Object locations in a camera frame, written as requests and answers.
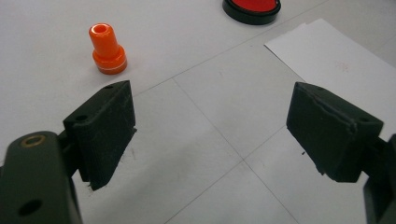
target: bolt hole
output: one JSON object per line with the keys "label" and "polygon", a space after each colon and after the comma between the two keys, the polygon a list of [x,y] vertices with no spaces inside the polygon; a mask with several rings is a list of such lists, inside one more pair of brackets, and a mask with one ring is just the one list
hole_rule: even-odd
{"label": "bolt hole", "polygon": [[81,115],[81,116],[76,117],[76,120],[78,120],[78,121],[83,121],[83,120],[85,120],[85,119],[87,119],[87,118],[88,118],[88,116],[86,116],[86,115]]}
{"label": "bolt hole", "polygon": [[97,33],[97,34],[101,34],[107,31],[107,26],[103,25],[103,24],[99,24],[99,25],[95,25],[93,27],[93,30]]}
{"label": "bolt hole", "polygon": [[362,122],[368,122],[368,121],[370,121],[370,120],[367,119],[367,118],[359,118],[359,120],[362,121]]}
{"label": "bolt hole", "polygon": [[41,200],[32,200],[24,204],[19,211],[20,217],[26,217],[36,212],[43,203]]}
{"label": "bolt hole", "polygon": [[21,146],[22,147],[35,147],[35,146],[38,146],[41,143],[43,143],[45,139],[46,139],[46,136],[42,135],[42,134],[29,136],[22,140]]}

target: red disc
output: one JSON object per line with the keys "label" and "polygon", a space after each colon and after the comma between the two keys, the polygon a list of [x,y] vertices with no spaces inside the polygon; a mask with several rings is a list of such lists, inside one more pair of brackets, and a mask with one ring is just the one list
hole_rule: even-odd
{"label": "red disc", "polygon": [[276,7],[276,0],[233,0],[233,2],[241,8],[255,12],[271,11]]}

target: table surface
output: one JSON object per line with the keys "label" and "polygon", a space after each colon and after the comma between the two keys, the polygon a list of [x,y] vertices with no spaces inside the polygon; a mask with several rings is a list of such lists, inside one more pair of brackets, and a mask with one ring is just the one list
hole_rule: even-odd
{"label": "table surface", "polygon": [[[323,18],[396,67],[396,2],[281,3],[273,23],[251,26],[221,0],[1,1],[0,162],[14,139],[60,133],[95,92],[128,79],[138,131],[107,186],[73,176],[84,223],[365,223],[367,177],[335,183],[302,155],[285,121],[303,80],[264,43]],[[93,63],[97,22],[127,52],[120,75]]]}

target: screw hole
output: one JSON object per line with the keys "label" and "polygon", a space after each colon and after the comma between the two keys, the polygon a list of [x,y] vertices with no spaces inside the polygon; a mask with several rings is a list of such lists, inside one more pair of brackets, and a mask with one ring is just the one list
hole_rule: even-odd
{"label": "screw hole", "polygon": [[367,118],[359,118],[359,120],[362,121],[362,122],[368,122],[368,121],[370,121],[370,120],[367,119]]}
{"label": "screw hole", "polygon": [[36,212],[43,203],[41,200],[32,200],[24,204],[19,211],[20,217],[26,217]]}
{"label": "screw hole", "polygon": [[21,142],[21,146],[22,147],[35,147],[35,146],[42,144],[45,140],[46,140],[45,135],[42,135],[42,134],[33,135],[33,136],[29,136],[29,137],[23,139]]}
{"label": "screw hole", "polygon": [[81,115],[81,116],[76,117],[76,120],[78,120],[78,121],[83,121],[83,120],[85,120],[85,119],[87,119],[87,118],[88,118],[88,116],[86,116],[86,115]]}

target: orange cylinder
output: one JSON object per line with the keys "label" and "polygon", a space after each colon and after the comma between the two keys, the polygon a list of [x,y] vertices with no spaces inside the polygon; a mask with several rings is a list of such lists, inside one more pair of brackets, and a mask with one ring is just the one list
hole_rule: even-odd
{"label": "orange cylinder", "polygon": [[94,47],[92,57],[100,72],[116,75],[127,66],[125,50],[118,44],[113,28],[106,23],[97,23],[90,28]]}

